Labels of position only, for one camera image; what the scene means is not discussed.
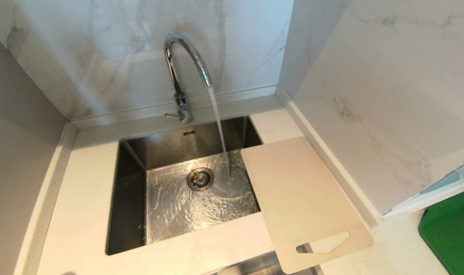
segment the logo on sink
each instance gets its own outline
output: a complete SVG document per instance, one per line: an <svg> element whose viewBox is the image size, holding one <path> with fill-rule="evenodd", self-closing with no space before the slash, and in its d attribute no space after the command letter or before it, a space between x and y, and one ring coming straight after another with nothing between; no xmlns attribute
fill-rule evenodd
<svg viewBox="0 0 464 275"><path fill-rule="evenodd" d="M189 134L195 134L196 132L195 131L190 131L190 132L184 132L183 133L183 136L187 136Z"/></svg>

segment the green mat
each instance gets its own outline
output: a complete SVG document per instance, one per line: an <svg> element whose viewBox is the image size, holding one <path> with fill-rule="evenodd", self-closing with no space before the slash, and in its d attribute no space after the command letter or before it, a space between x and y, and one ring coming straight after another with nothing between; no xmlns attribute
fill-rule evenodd
<svg viewBox="0 0 464 275"><path fill-rule="evenodd" d="M429 207L419 233L450 274L464 275L464 192Z"/></svg>

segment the wall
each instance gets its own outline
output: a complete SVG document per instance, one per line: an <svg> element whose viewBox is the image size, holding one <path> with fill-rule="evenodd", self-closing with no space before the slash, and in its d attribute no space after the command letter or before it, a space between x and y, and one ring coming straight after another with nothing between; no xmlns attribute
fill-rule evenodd
<svg viewBox="0 0 464 275"><path fill-rule="evenodd" d="M0 275L13 274L65 121L0 42Z"/></svg>
<svg viewBox="0 0 464 275"><path fill-rule="evenodd" d="M295 1L279 84L383 214L464 163L464 0L336 2Z"/></svg>
<svg viewBox="0 0 464 275"><path fill-rule="evenodd" d="M293 0L7 0L0 40L74 120L173 102L164 38L184 33L217 94L278 83ZM177 56L188 98L206 96Z"/></svg>

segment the marble wall tile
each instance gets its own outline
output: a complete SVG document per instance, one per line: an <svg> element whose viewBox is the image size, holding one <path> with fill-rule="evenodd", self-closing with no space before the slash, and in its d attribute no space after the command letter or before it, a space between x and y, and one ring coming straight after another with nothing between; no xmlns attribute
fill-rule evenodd
<svg viewBox="0 0 464 275"><path fill-rule="evenodd" d="M200 50L216 93L278 83L293 0L8 0L0 40L69 119L173 101L163 43L171 31ZM189 98L194 64L175 46Z"/></svg>
<svg viewBox="0 0 464 275"><path fill-rule="evenodd" d="M305 5L280 85L377 210L463 164L464 0L352 0L340 19Z"/></svg>

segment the cutting board handle hole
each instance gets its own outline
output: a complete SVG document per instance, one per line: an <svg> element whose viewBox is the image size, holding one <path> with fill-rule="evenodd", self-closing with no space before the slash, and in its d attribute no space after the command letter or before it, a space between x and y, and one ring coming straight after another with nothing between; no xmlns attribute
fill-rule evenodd
<svg viewBox="0 0 464 275"><path fill-rule="evenodd" d="M351 234L347 231L326 238L305 243L296 247L296 252L303 253L330 253L343 244Z"/></svg>

